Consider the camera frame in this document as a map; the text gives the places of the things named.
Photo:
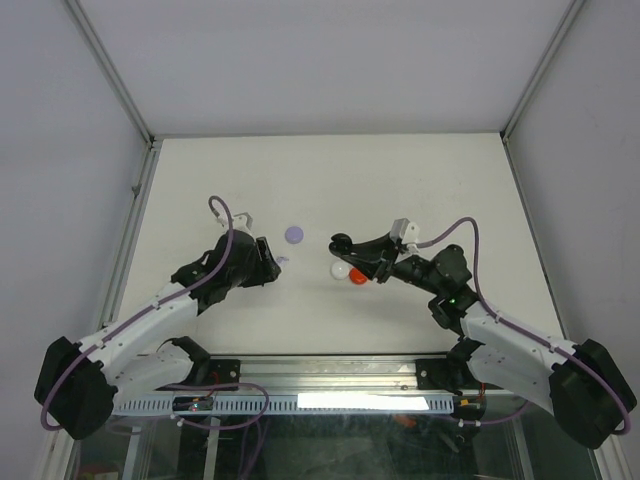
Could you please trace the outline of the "orange earbud charging case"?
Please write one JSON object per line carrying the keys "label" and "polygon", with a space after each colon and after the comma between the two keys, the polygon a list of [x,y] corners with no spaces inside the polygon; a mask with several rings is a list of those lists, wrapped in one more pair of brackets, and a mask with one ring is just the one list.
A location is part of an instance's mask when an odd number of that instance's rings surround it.
{"label": "orange earbud charging case", "polygon": [[350,269],[349,279],[355,285],[364,285],[369,281],[369,279],[357,268]]}

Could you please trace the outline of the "black earbud charging case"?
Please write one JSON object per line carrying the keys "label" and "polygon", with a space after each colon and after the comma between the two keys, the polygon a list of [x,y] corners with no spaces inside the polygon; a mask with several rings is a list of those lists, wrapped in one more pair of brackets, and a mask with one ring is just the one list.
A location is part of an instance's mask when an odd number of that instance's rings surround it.
{"label": "black earbud charging case", "polygon": [[334,234],[329,243],[329,252],[337,258],[349,256],[353,247],[352,239],[345,233]]}

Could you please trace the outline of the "white earbud charging case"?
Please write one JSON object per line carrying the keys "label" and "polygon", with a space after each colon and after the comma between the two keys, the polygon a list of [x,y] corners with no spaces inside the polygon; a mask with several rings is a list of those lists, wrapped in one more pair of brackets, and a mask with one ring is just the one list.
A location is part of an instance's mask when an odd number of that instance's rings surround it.
{"label": "white earbud charging case", "polygon": [[330,267],[330,274],[335,280],[345,280],[349,277],[351,267],[343,262],[336,261]]}

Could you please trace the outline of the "purple earbud charging case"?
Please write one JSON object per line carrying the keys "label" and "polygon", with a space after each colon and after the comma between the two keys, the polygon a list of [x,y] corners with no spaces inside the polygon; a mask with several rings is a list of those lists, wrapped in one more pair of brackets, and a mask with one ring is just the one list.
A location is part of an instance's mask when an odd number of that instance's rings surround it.
{"label": "purple earbud charging case", "polygon": [[299,244],[304,239],[304,231],[299,226],[290,226],[285,230],[284,238],[289,244]]}

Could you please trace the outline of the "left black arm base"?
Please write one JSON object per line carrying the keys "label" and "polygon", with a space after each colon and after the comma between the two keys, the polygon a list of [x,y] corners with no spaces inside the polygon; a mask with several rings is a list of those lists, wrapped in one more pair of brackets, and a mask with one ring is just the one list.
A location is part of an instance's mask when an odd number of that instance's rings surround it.
{"label": "left black arm base", "polygon": [[215,387],[219,387],[221,391],[236,391],[240,377],[240,359],[211,357],[195,373],[190,373],[186,380],[159,387],[158,391],[213,392]]}

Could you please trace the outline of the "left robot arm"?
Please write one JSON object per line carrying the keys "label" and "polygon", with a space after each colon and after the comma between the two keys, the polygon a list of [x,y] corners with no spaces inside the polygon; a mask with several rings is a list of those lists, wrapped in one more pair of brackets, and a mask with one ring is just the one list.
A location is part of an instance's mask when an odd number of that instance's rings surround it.
{"label": "left robot arm", "polygon": [[42,426],[82,440],[116,408],[153,390],[210,382],[209,352],[181,330],[231,290],[262,287],[280,273],[266,238],[233,229],[180,267],[131,318],[76,342],[55,340],[34,391]]}

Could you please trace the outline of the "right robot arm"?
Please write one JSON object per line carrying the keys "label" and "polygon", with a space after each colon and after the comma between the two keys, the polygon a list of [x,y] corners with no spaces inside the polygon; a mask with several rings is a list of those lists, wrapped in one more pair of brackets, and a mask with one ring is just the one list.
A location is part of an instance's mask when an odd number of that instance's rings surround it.
{"label": "right robot arm", "polygon": [[629,432],[637,399],[606,347],[540,332],[500,312],[481,294],[477,266],[460,246],[427,259],[396,234],[356,244],[338,233],[329,251],[372,281],[394,278],[432,294],[433,319],[459,338],[447,363],[455,385],[479,381],[510,391],[589,449]]}

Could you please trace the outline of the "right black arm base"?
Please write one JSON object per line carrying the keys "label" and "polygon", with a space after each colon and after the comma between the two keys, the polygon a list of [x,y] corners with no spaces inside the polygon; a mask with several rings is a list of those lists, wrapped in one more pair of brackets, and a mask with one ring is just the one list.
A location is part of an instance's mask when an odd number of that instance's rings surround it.
{"label": "right black arm base", "polygon": [[464,391],[480,391],[478,381],[464,364],[456,364],[446,357],[418,358],[414,361],[418,390],[444,390],[455,395]]}

